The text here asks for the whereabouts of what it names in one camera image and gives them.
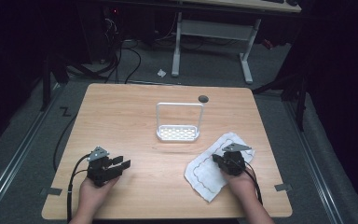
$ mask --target white cloth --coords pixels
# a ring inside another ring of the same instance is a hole
[[[235,133],[225,133],[186,167],[185,178],[191,187],[208,203],[213,200],[220,192],[220,189],[227,183],[220,173],[217,163],[213,161],[212,155],[223,156],[224,151],[222,149],[232,143],[247,146]],[[254,157],[255,151],[253,149],[241,151],[241,154],[245,161],[250,162]]]

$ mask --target wooden tabletop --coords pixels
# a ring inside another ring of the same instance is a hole
[[[226,7],[245,7],[260,10],[280,11],[280,12],[295,12],[301,11],[300,6],[292,7],[286,2],[274,3],[262,0],[182,0],[183,2],[209,4]]]
[[[163,143],[156,135],[156,104],[204,105],[200,137],[194,143]],[[97,146],[109,158],[124,156],[131,167],[110,191],[97,218],[217,218],[244,217],[228,186],[207,203],[184,177],[186,166],[225,133],[236,133],[255,150],[251,164],[257,174],[264,206],[272,217],[289,217],[292,208],[282,183],[254,96],[245,88],[91,84],[80,107],[42,211],[46,219],[66,219],[66,190],[76,162]],[[78,170],[87,169],[80,163]],[[86,173],[75,177],[73,209]]]

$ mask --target white metal basket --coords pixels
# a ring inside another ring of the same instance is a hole
[[[198,106],[200,108],[200,116],[197,126],[191,124],[164,124],[160,125],[159,108],[161,106]],[[187,104],[187,103],[158,103],[157,111],[157,137],[164,142],[193,142],[200,135],[200,123],[203,114],[203,104]]]

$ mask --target mouse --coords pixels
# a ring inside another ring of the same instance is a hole
[[[298,5],[297,0],[286,0],[286,2],[292,7],[296,7]]]

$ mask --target desk leg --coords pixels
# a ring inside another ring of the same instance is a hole
[[[246,51],[244,53],[240,54],[242,71],[243,71],[243,75],[245,76],[245,82],[247,84],[252,84],[253,83],[251,70],[249,69],[249,64],[248,64],[248,57],[249,57],[249,53],[251,52],[252,45],[255,42],[255,36],[257,35],[257,31],[258,31],[258,27],[260,26],[260,22],[261,22],[260,19],[255,21],[255,25],[254,25],[254,27],[252,29],[251,34],[250,34],[249,41],[248,41],[248,46],[246,48]]]
[[[173,53],[173,62],[172,62],[173,77],[179,77],[181,34],[182,34],[182,12],[178,12],[178,22],[176,27],[176,46],[175,46],[175,52]]]

